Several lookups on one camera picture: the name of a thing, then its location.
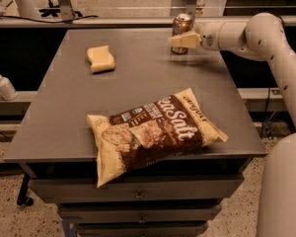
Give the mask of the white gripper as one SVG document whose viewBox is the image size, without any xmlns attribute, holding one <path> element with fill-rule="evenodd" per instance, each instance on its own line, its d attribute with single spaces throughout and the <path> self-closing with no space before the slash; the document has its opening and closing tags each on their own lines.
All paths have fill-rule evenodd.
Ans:
<svg viewBox="0 0 296 237">
<path fill-rule="evenodd" d="M 207 50 L 219 50 L 220 23 L 196 23 L 194 31 L 169 38 L 170 47 L 197 48 L 201 45 Z"/>
</svg>

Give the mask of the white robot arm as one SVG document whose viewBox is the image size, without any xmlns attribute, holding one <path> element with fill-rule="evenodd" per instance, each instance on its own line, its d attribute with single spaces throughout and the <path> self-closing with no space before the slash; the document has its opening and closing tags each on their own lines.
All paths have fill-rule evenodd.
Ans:
<svg viewBox="0 0 296 237">
<path fill-rule="evenodd" d="M 198 23 L 192 30 L 171 37 L 170 46 L 202 46 L 265 61 L 296 128 L 296 52 L 279 17 L 259 13 L 245 22 Z M 265 158 L 257 237 L 296 237 L 296 131 L 281 139 Z"/>
</svg>

